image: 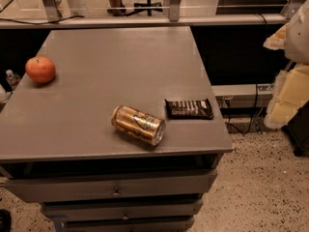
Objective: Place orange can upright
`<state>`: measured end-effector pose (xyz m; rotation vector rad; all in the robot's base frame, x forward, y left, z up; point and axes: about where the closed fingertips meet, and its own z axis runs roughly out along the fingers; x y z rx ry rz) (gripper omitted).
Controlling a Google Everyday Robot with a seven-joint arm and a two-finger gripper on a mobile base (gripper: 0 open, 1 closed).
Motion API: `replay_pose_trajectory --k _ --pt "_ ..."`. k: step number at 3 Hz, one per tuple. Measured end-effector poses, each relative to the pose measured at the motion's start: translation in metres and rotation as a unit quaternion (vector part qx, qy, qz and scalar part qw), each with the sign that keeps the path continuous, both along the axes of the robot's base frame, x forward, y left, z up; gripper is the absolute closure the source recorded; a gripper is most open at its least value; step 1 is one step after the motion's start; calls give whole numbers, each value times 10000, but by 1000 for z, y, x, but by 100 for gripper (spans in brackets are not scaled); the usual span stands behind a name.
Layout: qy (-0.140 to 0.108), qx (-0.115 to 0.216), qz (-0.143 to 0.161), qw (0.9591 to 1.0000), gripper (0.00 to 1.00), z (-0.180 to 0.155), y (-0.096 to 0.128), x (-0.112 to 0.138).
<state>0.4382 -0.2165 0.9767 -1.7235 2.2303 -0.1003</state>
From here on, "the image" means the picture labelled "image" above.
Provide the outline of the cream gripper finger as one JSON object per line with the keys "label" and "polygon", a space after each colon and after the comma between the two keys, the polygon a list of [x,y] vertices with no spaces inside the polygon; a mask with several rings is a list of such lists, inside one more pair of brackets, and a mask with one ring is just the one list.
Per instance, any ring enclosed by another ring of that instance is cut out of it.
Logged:
{"label": "cream gripper finger", "polygon": [[265,40],[263,47],[271,50],[284,49],[287,28],[288,23],[280,27],[274,34]]}
{"label": "cream gripper finger", "polygon": [[270,129],[286,126],[308,101],[309,66],[297,63],[292,70],[276,76],[265,125]]}

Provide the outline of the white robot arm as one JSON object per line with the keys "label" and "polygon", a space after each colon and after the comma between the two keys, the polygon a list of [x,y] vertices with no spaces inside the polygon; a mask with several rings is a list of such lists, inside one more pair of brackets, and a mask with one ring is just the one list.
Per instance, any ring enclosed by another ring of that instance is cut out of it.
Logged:
{"label": "white robot arm", "polygon": [[280,71],[275,77],[272,99],[267,106],[265,125],[280,129],[309,101],[309,0],[266,39],[264,47],[283,49],[285,57],[295,63],[292,70]]}

